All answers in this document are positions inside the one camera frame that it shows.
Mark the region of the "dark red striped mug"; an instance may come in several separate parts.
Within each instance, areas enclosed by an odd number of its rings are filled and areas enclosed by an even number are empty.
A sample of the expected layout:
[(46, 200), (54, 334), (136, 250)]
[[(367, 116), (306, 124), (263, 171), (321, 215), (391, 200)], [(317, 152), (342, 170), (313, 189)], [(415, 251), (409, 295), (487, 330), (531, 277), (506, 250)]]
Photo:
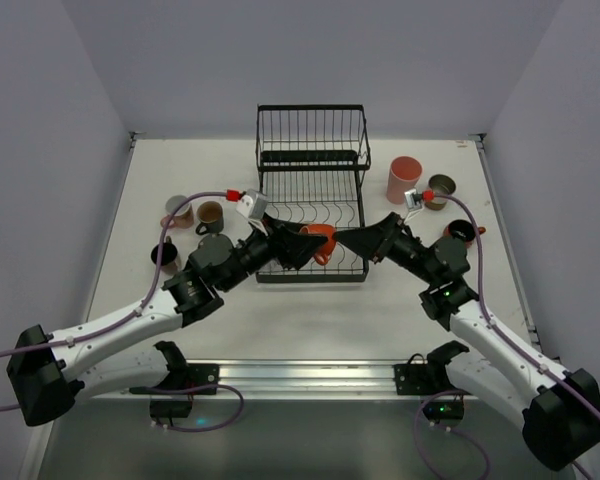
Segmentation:
[(224, 230), (224, 211), (216, 201), (207, 201), (197, 209), (199, 224), (195, 228), (197, 235), (219, 234)]

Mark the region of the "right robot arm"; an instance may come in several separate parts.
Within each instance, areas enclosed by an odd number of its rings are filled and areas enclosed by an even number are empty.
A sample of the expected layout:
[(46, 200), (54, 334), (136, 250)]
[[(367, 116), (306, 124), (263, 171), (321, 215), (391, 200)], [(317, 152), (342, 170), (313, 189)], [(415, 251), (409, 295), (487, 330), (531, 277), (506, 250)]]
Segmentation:
[(470, 265), (463, 241), (442, 236), (425, 246), (396, 213), (334, 238), (365, 260), (388, 259), (426, 283), (419, 295), (425, 313), (464, 342), (443, 363), (449, 382), (519, 428), (545, 467), (559, 471), (600, 443), (596, 379), (546, 357), (488, 309), (464, 279)]

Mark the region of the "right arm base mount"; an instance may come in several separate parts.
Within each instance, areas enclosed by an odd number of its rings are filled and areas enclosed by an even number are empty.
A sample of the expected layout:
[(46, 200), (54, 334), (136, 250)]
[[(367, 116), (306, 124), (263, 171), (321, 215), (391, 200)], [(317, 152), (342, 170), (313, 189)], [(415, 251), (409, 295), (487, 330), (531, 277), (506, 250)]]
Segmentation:
[(396, 393), (401, 396), (433, 395), (452, 387), (445, 367), (420, 353), (413, 354), (405, 362), (394, 364), (393, 372)]

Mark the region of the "black mug brown interior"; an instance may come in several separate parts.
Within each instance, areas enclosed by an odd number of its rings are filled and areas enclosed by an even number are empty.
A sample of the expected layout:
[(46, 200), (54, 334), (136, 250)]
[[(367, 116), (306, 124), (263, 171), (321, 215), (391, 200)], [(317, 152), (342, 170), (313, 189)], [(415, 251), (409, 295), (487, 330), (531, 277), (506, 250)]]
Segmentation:
[(170, 236), (161, 245), (156, 245), (150, 253), (151, 261), (168, 275), (175, 275), (180, 269), (180, 256)]

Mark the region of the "white steel cup wood band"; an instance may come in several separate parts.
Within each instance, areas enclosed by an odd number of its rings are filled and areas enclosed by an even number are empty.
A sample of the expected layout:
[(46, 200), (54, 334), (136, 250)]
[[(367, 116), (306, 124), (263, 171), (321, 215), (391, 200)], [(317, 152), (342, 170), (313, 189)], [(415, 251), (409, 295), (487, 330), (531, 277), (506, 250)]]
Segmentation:
[(428, 188), (433, 191), (434, 198), (425, 202), (425, 207), (440, 211), (446, 207), (447, 196), (453, 195), (456, 191), (456, 182), (444, 174), (435, 174), (428, 180)]

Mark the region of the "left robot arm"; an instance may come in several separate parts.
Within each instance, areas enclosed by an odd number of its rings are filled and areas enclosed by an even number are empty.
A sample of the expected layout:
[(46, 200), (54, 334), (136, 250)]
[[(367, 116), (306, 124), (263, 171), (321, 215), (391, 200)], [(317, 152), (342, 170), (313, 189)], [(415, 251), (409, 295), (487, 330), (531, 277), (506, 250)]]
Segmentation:
[(39, 325), (22, 331), (6, 372), (25, 424), (46, 424), (77, 401), (114, 390), (169, 392), (189, 385), (174, 343), (155, 342), (136, 353), (131, 347), (210, 316), (223, 306), (222, 294), (272, 261), (301, 269), (331, 240), (270, 216), (263, 225), (237, 242), (221, 233), (204, 236), (185, 267), (137, 306), (52, 333)]

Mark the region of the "orange teacup white rim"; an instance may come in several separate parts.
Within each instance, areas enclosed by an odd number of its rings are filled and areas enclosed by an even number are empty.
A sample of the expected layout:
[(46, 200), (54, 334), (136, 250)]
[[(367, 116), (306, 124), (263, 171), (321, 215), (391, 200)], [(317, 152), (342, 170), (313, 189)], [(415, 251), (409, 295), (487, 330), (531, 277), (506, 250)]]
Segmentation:
[(477, 230), (466, 220), (457, 219), (450, 222), (444, 229), (443, 235), (462, 240), (467, 247), (470, 247), (476, 238), (484, 234), (487, 229), (479, 226)]

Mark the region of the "pink mug white interior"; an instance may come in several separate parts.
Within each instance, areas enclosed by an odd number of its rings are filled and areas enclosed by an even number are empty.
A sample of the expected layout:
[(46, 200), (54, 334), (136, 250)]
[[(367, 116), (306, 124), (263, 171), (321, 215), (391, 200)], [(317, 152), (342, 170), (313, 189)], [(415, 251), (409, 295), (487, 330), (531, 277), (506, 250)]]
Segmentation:
[(167, 229), (188, 229), (194, 225), (195, 217), (193, 209), (186, 203), (184, 195), (174, 195), (165, 203), (167, 215), (160, 220), (160, 225)]

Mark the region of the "tall pink plastic cup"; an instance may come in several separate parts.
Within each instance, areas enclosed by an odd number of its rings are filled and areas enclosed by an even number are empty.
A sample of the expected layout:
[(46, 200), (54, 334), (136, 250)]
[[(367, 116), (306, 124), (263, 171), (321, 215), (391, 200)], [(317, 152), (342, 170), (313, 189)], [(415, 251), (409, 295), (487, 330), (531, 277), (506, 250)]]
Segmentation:
[(392, 204), (401, 204), (404, 193), (416, 186), (423, 172), (421, 163), (410, 156), (399, 156), (389, 167), (386, 198)]

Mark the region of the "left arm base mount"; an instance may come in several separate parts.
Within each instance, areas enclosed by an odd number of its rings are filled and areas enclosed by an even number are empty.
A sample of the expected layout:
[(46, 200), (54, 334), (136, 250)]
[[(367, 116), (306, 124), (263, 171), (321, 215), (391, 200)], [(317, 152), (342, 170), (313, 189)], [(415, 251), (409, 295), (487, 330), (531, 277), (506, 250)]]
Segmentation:
[(220, 365), (217, 363), (188, 363), (185, 370), (169, 373), (156, 387), (134, 387), (129, 390), (134, 395), (175, 395), (185, 390), (202, 387), (193, 395), (215, 395), (220, 379)]

